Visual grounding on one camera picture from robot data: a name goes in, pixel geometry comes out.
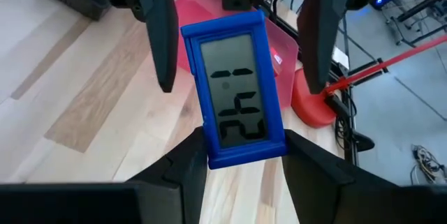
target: red stick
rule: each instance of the red stick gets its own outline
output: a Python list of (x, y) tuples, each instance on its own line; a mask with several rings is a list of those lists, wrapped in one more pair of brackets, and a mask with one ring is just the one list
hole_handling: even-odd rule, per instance
[(402, 61), (404, 59), (412, 57), (412, 56), (414, 56), (414, 55), (416, 55), (418, 53), (421, 53), (421, 52), (423, 52), (425, 50), (430, 49), (431, 47), (437, 46), (437, 45), (439, 45), (441, 43), (444, 43), (444, 42), (447, 42), (447, 35), (441, 36), (441, 37), (439, 37), (437, 39), (434, 39), (434, 40), (432, 40), (432, 41), (430, 41), (428, 43), (425, 43), (425, 44), (423, 44), (421, 46), (415, 47), (415, 48), (413, 48), (413, 49), (411, 49), (411, 50), (409, 50), (407, 52), (404, 52), (404, 53), (400, 54), (397, 57), (393, 57), (392, 59), (384, 61), (381, 64), (377, 64), (377, 65), (372, 66), (372, 67), (370, 67), (370, 68), (368, 68), (366, 70), (363, 70), (363, 71), (361, 71), (361, 72), (359, 72), (359, 73), (357, 73), (355, 75), (352, 75), (350, 77), (342, 79), (342, 80), (340, 80), (340, 81), (330, 85), (329, 87), (327, 87), (325, 89), (325, 91), (330, 94), (330, 93), (332, 93), (332, 92), (334, 92), (334, 91), (336, 91), (338, 89), (345, 89), (350, 84), (352, 84), (353, 82), (355, 82), (357, 80), (360, 80), (360, 79), (362, 79), (364, 77), (367, 77), (367, 76), (371, 75), (372, 73), (375, 73), (375, 72), (381, 70), (382, 68), (388, 67), (388, 66), (390, 66), (392, 64), (396, 64), (397, 62), (400, 62), (400, 61)]

